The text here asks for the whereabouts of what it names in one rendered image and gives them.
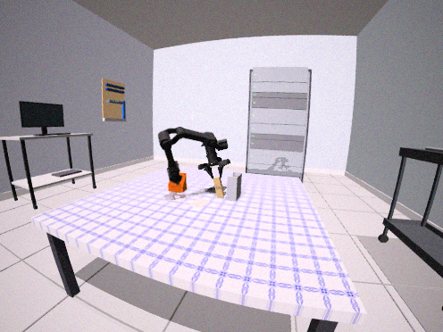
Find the grey open bin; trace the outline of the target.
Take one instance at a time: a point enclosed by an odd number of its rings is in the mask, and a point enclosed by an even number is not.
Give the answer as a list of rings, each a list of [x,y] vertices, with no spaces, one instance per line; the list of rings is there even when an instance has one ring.
[[[241,197],[241,183],[242,183],[242,173],[233,172],[232,177],[227,176],[226,201],[236,202]]]

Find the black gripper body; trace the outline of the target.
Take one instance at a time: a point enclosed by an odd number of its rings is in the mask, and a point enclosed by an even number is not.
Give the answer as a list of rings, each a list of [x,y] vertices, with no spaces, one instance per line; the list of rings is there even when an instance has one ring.
[[[218,162],[216,152],[206,154],[206,157],[208,160],[208,164],[203,163],[203,164],[198,165],[199,170],[202,170],[202,169],[206,170],[206,169],[209,169],[211,166],[216,166],[216,165],[219,165],[219,167],[221,167],[221,166],[230,164],[230,159],[226,159],[226,160],[222,160],[222,161]]]

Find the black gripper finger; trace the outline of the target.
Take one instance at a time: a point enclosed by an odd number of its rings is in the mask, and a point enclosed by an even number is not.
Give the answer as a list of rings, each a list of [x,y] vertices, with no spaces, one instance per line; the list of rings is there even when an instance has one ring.
[[[225,165],[224,165],[225,166]],[[224,166],[221,166],[221,167],[218,167],[218,171],[219,171],[219,174],[220,174],[220,178],[222,178],[222,170],[223,170],[223,167]]]
[[[212,167],[209,169],[206,169],[205,171],[210,175],[211,178],[213,178]]]

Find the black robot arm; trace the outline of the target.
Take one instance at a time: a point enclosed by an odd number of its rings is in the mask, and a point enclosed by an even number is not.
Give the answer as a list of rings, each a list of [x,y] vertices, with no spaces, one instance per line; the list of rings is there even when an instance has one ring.
[[[173,139],[170,139],[170,134],[177,134]],[[183,127],[168,128],[158,133],[158,140],[160,147],[165,151],[165,156],[168,161],[167,174],[171,183],[179,184],[182,180],[180,175],[180,166],[178,161],[174,161],[171,145],[174,145],[182,138],[196,140],[202,142],[201,146],[205,147],[207,154],[228,149],[227,139],[217,140],[213,132],[199,132],[190,129],[184,129]],[[216,150],[215,150],[216,149]]]

